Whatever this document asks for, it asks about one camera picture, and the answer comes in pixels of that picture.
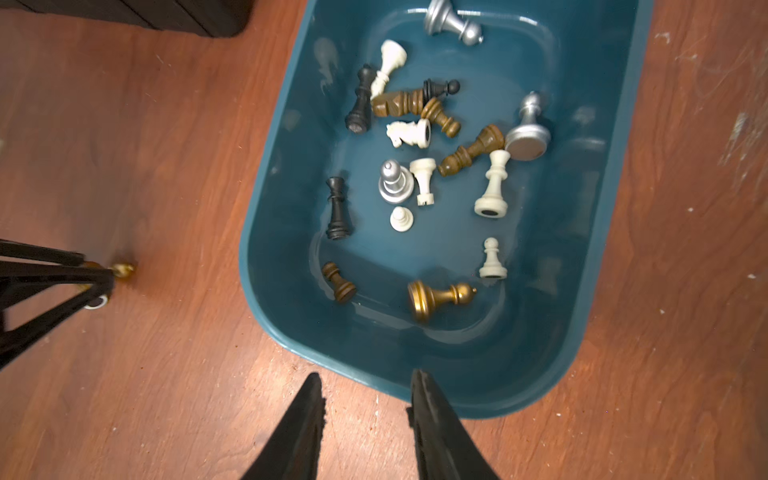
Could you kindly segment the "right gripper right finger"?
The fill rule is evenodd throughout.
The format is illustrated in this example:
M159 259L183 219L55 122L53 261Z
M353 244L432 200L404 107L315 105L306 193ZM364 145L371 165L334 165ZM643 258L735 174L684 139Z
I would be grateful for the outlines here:
M413 372L406 412L420 479L498 479L428 372Z

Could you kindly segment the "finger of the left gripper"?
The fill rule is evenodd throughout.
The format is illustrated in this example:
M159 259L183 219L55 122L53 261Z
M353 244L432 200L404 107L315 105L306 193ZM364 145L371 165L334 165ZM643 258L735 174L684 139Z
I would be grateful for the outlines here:
M88 267L78 252L31 244L1 241L1 311L59 285L86 288L22 325L7 329L1 324L1 366L6 367L72 315L107 298L116 277L101 266Z

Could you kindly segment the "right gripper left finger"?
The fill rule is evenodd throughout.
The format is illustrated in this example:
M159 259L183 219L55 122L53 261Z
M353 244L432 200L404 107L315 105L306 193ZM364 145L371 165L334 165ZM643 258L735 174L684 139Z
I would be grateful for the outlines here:
M316 479L325 398L318 373L310 373L242 479Z

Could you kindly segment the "gold pawn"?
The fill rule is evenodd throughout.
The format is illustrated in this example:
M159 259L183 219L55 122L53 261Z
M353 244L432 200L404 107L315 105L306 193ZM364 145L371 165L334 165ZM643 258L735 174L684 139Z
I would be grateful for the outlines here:
M468 283L450 285L447 290L436 290L417 280L407 287L410 305L415 319L426 323L442 305L467 305L477 294L477 289Z
M85 261L81 266L91 269L105 269L105 266L93 261ZM135 269L136 267L130 263L114 263L108 267L108 270L118 280L128 280L135 273Z

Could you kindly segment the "small white pawn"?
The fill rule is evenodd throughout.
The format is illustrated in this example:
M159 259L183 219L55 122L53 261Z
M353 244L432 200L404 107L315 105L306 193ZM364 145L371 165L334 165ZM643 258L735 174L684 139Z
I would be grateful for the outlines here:
M505 279L507 269L499 259L499 242L494 237L488 237L484 241L485 262L479 269L479 276L485 279Z

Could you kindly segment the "black chess piece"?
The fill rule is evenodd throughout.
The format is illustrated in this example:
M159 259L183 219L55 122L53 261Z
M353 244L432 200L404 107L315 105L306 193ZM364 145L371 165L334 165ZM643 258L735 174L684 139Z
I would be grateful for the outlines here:
M326 235L330 240L341 240L351 234L350 223L347 219L344 202L345 181L342 177L332 176L326 181L330 189L329 202L331 205L331 218L326 229Z
M364 64L357 73L359 85L355 90L356 101L345 117L345 125L355 134L363 134L371 125L371 87L376 77L376 70Z

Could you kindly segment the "teal plastic storage bin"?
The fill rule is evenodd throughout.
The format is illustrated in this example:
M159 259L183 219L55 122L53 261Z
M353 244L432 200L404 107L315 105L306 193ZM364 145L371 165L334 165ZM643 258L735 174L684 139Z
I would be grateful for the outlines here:
M414 370L429 372L457 414L504 416L543 397L574 361L601 268L653 12L649 1L460 1L484 41L428 35L424 1L312 1L305 10L264 147L240 247L240 278L261 328L278 344L382 393L408 399ZM385 119L363 134L345 116L358 70L378 66L382 43L406 50L389 89L458 80L445 100L461 123L426 151L394 148ZM404 233L378 190L388 159L441 160L489 124L514 128L524 96L542 97L552 138L533 161L511 161L507 214L474 212L490 162L434 174L431 206L407 201ZM330 240L329 177L345 181L351 234ZM485 279L484 241L499 242L505 279ZM339 304L322 266L357 287ZM467 305L440 306L426 323L408 284L468 283Z

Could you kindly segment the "bronze chess piece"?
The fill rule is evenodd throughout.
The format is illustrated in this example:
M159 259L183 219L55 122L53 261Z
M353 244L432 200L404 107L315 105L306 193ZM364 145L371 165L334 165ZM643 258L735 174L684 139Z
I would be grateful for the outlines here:
M481 154L490 154L504 147L504 135L494 124L484 127L475 141L468 147L459 146L457 150L444 158L437 167L441 176L452 176L462 169L471 167L473 160Z

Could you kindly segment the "silver bishop piece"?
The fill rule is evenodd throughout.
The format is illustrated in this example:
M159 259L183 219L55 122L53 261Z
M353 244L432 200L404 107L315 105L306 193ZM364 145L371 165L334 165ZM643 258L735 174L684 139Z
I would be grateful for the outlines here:
M535 160L547 151L551 141L548 128L538 122L542 113L542 98L538 92L526 95L520 104L520 123L505 136L505 150L513 160Z

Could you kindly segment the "bronze rook piece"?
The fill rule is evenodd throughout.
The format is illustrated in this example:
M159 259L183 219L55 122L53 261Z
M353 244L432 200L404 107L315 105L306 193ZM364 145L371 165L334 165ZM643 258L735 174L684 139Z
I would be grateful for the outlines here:
M422 90L386 92L371 99L372 111L377 117L420 115L424 105Z

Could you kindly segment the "silver base piece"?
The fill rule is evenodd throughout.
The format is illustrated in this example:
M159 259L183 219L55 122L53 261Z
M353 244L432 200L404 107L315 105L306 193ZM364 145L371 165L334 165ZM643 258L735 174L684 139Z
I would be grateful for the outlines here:
M424 29L428 35L453 32L467 46L483 42L480 24L459 16L449 0L432 0L424 18Z

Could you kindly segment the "silver chess piece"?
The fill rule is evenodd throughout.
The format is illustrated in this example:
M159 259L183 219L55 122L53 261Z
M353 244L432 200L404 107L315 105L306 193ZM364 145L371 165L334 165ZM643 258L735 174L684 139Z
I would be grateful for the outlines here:
M378 183L382 198L393 205L399 205L410 198L414 190L414 177L394 159L386 160L380 169Z

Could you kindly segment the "small black pawn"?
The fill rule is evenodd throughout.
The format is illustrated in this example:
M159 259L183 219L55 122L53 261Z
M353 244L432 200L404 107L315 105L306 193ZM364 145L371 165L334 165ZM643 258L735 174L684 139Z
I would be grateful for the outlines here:
M460 91L460 89L461 84L458 80L440 82L427 79L423 82L422 86L424 103L428 103L434 98L441 99L446 96L455 95Z

